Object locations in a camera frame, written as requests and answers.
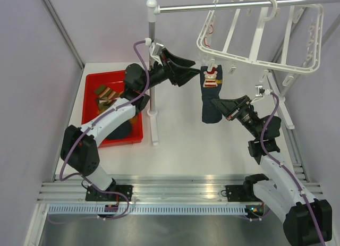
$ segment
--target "metal grate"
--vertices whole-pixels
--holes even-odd
[[[125,210],[121,203],[118,214]],[[108,214],[105,205],[97,204],[54,204],[49,214]],[[130,205],[128,214],[135,215],[245,215],[245,205]]]

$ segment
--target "red plastic container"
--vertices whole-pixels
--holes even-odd
[[[98,116],[98,106],[96,104],[96,94],[94,91],[100,86],[105,85],[112,90],[120,93],[124,91],[125,71],[104,72],[89,74],[86,76],[83,114],[81,123],[85,124]],[[138,114],[136,123],[132,125],[131,133],[124,139],[107,140],[100,144],[100,147],[118,146],[132,143],[139,143],[143,139],[142,114]]]

